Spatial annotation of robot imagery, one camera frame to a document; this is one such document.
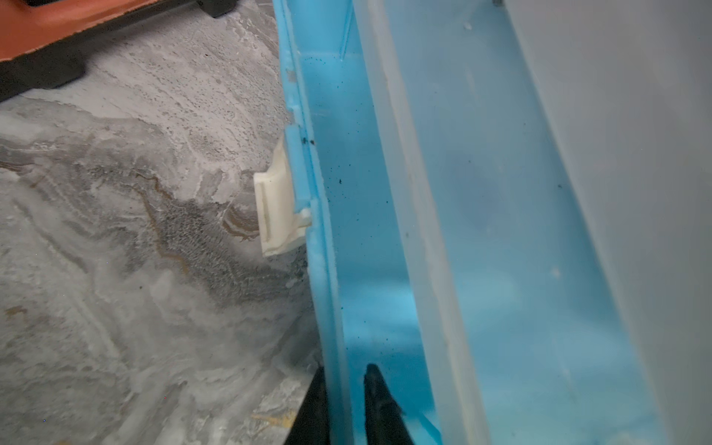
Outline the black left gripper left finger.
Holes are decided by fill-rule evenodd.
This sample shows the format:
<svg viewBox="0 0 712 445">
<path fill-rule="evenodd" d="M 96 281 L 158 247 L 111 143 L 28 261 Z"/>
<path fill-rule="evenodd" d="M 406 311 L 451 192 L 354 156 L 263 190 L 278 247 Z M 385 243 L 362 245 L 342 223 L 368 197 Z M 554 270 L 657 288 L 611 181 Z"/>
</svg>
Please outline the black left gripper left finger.
<svg viewBox="0 0 712 445">
<path fill-rule="evenodd" d="M 314 374 L 285 445 L 329 445 L 330 426 L 326 376 L 320 366 Z"/>
</svg>

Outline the blue toolbox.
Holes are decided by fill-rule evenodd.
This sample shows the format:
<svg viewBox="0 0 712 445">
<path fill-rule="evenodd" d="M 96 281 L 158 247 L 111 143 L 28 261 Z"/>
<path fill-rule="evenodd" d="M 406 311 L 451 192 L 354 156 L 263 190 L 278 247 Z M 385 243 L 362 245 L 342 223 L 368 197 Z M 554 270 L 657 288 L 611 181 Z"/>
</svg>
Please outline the blue toolbox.
<svg viewBox="0 0 712 445">
<path fill-rule="evenodd" d="M 708 1 L 277 1 L 330 444 L 711 441 Z"/>
</svg>

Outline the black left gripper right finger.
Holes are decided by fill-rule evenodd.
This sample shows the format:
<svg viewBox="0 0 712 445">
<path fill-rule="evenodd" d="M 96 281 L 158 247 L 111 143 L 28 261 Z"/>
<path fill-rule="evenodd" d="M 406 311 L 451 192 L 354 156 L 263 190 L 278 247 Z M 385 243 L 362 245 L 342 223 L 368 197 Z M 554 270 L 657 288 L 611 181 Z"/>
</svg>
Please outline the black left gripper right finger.
<svg viewBox="0 0 712 445">
<path fill-rule="evenodd" d="M 374 363 L 366 367 L 365 433 L 368 445 L 413 445 L 402 418 L 400 405 L 391 395 L 380 369 Z"/>
</svg>

